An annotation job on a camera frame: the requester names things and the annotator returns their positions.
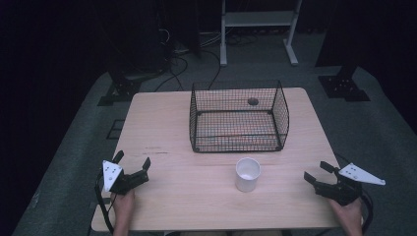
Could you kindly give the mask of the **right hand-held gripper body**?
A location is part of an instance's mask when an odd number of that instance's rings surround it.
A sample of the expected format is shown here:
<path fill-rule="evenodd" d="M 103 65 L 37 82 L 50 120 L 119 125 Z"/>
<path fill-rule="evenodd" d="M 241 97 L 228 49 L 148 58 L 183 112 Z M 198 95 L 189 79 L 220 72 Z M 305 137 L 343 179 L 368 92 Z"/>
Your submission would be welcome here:
<path fill-rule="evenodd" d="M 337 168 L 335 184 L 316 182 L 315 193 L 322 197 L 335 200 L 341 206 L 346 206 L 362 196 L 362 184 L 374 184 L 384 186 L 386 181 L 381 179 L 354 163 Z"/>

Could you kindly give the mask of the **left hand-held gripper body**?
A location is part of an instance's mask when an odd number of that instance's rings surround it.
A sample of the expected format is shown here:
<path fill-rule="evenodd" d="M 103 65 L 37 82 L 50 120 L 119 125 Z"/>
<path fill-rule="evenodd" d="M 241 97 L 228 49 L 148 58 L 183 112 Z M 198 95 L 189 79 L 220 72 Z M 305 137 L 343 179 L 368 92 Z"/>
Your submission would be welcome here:
<path fill-rule="evenodd" d="M 149 180 L 148 172 L 144 169 L 133 174 L 125 174 L 120 165 L 107 160 L 102 161 L 102 167 L 104 190 L 106 192 L 125 195 L 128 191 Z"/>

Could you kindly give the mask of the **white cup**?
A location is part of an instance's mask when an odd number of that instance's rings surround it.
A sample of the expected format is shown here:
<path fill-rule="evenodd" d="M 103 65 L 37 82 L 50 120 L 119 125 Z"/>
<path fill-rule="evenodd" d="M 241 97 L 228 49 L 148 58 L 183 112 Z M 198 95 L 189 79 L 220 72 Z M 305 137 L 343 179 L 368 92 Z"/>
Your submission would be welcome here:
<path fill-rule="evenodd" d="M 244 157 L 237 161 L 235 173 L 236 188 L 243 193 L 249 193 L 256 189 L 261 175 L 261 165 L 254 158 Z"/>

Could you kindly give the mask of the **black wire mesh basket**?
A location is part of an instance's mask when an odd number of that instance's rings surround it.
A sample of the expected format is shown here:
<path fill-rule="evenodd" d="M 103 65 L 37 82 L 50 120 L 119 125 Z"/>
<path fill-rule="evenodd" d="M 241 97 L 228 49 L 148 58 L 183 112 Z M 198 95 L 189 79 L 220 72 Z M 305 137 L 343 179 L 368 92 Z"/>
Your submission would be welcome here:
<path fill-rule="evenodd" d="M 189 136 L 195 152 L 280 151 L 288 132 L 289 110 L 279 81 L 192 85 Z"/>

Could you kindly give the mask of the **person's left hand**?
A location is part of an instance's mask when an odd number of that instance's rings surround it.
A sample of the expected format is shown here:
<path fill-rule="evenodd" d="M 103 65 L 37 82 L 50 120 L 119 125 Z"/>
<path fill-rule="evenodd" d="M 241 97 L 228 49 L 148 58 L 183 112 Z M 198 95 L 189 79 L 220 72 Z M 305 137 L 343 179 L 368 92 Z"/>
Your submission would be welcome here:
<path fill-rule="evenodd" d="M 135 191 L 130 190 L 125 195 L 111 194 L 115 212 L 114 230 L 128 230 L 135 209 Z"/>

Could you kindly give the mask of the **person's right hand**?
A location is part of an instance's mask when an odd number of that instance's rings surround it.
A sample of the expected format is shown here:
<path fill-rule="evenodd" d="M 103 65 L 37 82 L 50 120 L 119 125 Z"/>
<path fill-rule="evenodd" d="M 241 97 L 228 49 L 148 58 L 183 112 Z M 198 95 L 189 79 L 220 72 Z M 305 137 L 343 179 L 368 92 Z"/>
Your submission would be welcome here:
<path fill-rule="evenodd" d="M 328 203 L 336 216 L 346 236 L 363 236 L 362 204 L 356 199 L 349 205 L 341 206 L 335 200 L 328 199 Z"/>

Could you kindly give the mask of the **black floor frame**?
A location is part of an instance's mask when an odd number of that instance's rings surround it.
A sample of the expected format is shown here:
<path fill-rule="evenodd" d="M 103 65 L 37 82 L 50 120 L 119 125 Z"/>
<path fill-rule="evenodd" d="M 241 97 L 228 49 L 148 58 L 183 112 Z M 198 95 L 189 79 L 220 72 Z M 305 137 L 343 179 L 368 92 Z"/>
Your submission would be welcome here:
<path fill-rule="evenodd" d="M 107 133 L 107 140 L 118 140 L 122 133 L 123 127 L 125 124 L 124 119 L 115 119 L 111 125 L 110 130 Z"/>

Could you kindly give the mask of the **black stand base plate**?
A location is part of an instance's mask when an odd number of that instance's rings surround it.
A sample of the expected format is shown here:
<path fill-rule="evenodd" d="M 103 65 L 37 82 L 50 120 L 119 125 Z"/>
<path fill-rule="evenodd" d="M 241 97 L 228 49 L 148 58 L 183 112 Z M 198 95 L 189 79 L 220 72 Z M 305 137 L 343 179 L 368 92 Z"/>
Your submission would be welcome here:
<path fill-rule="evenodd" d="M 112 83 L 107 94 L 99 100 L 98 106 L 111 106 L 114 102 L 131 101 L 140 90 L 142 82 L 129 80 L 118 67 L 110 67 L 108 73 Z"/>
<path fill-rule="evenodd" d="M 319 76 L 319 81 L 329 98 L 344 98 L 348 102 L 369 101 L 369 96 L 353 80 L 357 67 L 343 65 L 336 75 Z"/>

